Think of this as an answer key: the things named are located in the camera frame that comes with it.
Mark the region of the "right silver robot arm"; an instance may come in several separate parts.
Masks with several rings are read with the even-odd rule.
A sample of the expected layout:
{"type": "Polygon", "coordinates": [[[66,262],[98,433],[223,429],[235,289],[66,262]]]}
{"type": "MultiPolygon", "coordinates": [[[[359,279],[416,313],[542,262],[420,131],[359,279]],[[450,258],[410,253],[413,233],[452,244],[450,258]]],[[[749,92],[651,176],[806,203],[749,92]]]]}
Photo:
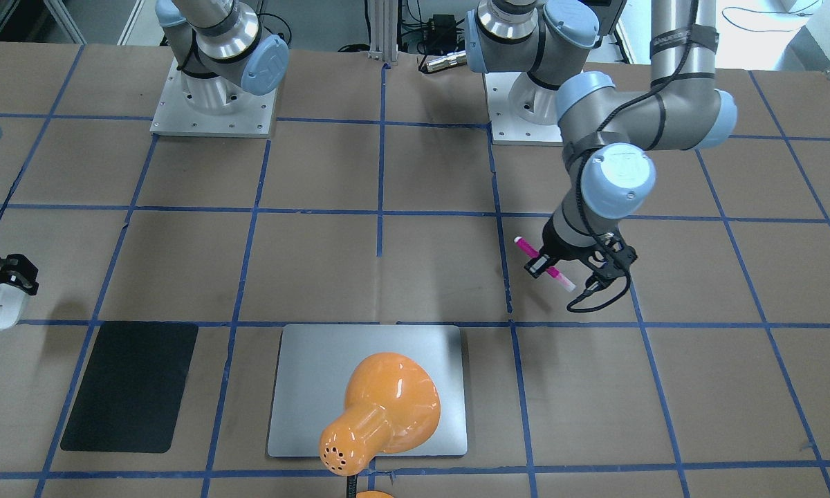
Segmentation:
{"type": "MultiPolygon", "coordinates": [[[[246,100],[275,95],[291,51],[283,37],[268,34],[260,14],[241,1],[156,1],[156,18],[181,73],[181,105],[197,117],[237,117],[246,100]]],[[[3,129],[0,127],[0,138],[3,129]]],[[[0,291],[32,297],[39,269],[20,253],[0,256],[0,291]]]]}

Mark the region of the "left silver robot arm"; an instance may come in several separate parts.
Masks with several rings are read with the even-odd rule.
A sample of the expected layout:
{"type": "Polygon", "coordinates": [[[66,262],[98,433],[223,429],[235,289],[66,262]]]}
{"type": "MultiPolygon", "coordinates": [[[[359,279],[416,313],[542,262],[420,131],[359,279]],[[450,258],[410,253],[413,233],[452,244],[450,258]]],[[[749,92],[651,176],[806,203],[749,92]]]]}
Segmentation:
{"type": "Polygon", "coordinates": [[[623,91],[610,75],[586,71],[600,42],[598,9],[582,1],[481,1],[465,17],[463,38],[475,73],[517,73],[510,101],[524,120],[556,127],[570,188],[528,249],[526,271],[573,289],[556,265],[590,267],[588,291],[626,277],[636,260],[618,224],[655,186],[649,152],[722,144],[737,105],[717,88],[716,3],[650,4],[650,83],[623,91]]]}

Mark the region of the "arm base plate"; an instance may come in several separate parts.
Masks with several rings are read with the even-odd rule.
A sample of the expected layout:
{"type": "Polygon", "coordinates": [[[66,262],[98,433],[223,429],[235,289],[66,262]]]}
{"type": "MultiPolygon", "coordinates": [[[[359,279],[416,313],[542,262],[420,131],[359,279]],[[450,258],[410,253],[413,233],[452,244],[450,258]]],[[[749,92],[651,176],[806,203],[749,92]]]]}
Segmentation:
{"type": "Polygon", "coordinates": [[[220,77],[194,78],[172,60],[149,130],[175,138],[269,139],[277,97],[277,89],[252,95],[220,77]]]}
{"type": "Polygon", "coordinates": [[[487,73],[483,81],[494,144],[563,145],[556,89],[538,85],[524,72],[487,73]]]}

